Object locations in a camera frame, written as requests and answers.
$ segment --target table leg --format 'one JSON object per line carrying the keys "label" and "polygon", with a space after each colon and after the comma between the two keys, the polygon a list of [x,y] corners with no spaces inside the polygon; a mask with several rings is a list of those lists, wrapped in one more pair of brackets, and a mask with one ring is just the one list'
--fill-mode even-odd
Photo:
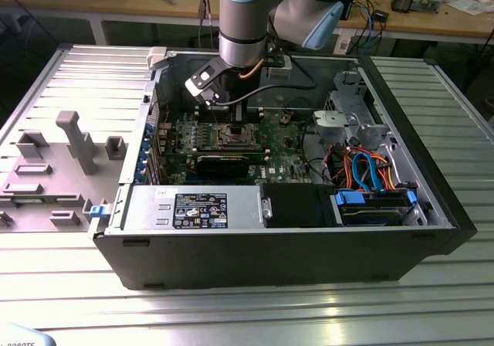
{"label": "table leg", "polygon": [[338,35],[337,44],[334,46],[334,55],[346,55],[350,48],[350,41],[357,30],[355,28],[337,28],[335,33]]}
{"label": "table leg", "polygon": [[93,30],[94,42],[97,45],[108,45],[107,33],[103,28],[103,21],[99,19],[88,19]]}

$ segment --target sticker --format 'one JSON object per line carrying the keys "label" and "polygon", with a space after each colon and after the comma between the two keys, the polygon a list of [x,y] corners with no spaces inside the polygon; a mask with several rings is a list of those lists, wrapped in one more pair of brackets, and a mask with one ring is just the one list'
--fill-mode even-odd
{"label": "sticker", "polygon": [[177,189],[159,188],[154,191],[154,199],[173,198],[175,194],[177,194]]}
{"label": "sticker", "polygon": [[225,193],[176,194],[173,227],[226,229],[228,228],[227,207]]}

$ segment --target blue latch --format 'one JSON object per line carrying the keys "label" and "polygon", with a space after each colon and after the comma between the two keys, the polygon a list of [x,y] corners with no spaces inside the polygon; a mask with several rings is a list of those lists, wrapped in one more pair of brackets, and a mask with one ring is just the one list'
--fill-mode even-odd
{"label": "blue latch", "polygon": [[143,171],[145,168],[146,168],[146,165],[144,163],[142,163],[142,162],[137,163],[136,169],[138,171]]}
{"label": "blue latch", "polygon": [[152,124],[146,124],[144,130],[146,131],[146,137],[149,137],[154,134],[154,132],[156,131],[156,127]]}
{"label": "blue latch", "polygon": [[365,205],[365,197],[362,192],[345,190],[336,195],[338,205]]}
{"label": "blue latch", "polygon": [[409,190],[407,192],[407,197],[408,197],[408,200],[410,201],[411,205],[417,204],[417,196],[415,195],[413,190]]}
{"label": "blue latch", "polygon": [[143,182],[144,181],[144,175],[142,175],[140,172],[134,173],[134,180],[137,182]]}
{"label": "blue latch", "polygon": [[112,210],[112,205],[94,205],[90,209],[90,218],[103,218],[110,217]]}
{"label": "blue latch", "polygon": [[140,148],[144,149],[145,151],[151,148],[151,146],[149,145],[149,141],[143,141],[142,143],[140,143]]}

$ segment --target side panel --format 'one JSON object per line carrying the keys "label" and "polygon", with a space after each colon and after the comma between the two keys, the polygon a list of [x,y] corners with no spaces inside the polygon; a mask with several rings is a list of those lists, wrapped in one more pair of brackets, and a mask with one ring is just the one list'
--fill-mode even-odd
{"label": "side panel", "polygon": [[472,238],[477,230],[372,59],[365,56],[360,58],[360,61],[367,75],[367,78],[364,78],[368,80],[367,85],[373,88],[384,109],[391,116],[393,125],[404,141],[404,146],[413,157],[448,221],[458,227],[454,240],[435,252],[435,254],[447,255]]}
{"label": "side panel", "polygon": [[399,280],[452,231],[97,236],[125,287],[186,289]]}

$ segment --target blue cable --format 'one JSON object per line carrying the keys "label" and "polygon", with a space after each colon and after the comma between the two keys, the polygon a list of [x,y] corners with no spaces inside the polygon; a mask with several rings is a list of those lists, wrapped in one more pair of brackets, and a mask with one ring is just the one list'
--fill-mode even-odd
{"label": "blue cable", "polygon": [[374,22],[372,21],[371,14],[369,13],[369,10],[363,5],[359,5],[359,6],[367,14],[367,20],[369,21],[369,27],[370,27],[369,28],[369,35],[367,36],[367,41],[365,42],[364,50],[362,51],[362,54],[361,54],[361,55],[363,55],[369,49],[369,42],[371,40],[372,31],[374,30]]}
{"label": "blue cable", "polygon": [[360,157],[366,157],[367,161],[369,162],[369,169],[370,169],[370,178],[372,178],[372,183],[374,184],[374,187],[377,190],[384,190],[383,184],[381,183],[381,180],[379,180],[379,177],[377,176],[377,169],[376,169],[376,164],[374,163],[374,159],[372,157],[364,152],[360,152],[355,154],[354,159],[352,160],[352,174],[354,175],[354,179],[357,182],[358,185],[360,185],[362,188],[367,193],[371,192],[371,189],[365,185],[361,180],[358,175],[358,170],[357,170],[357,163],[358,163],[358,158]]}

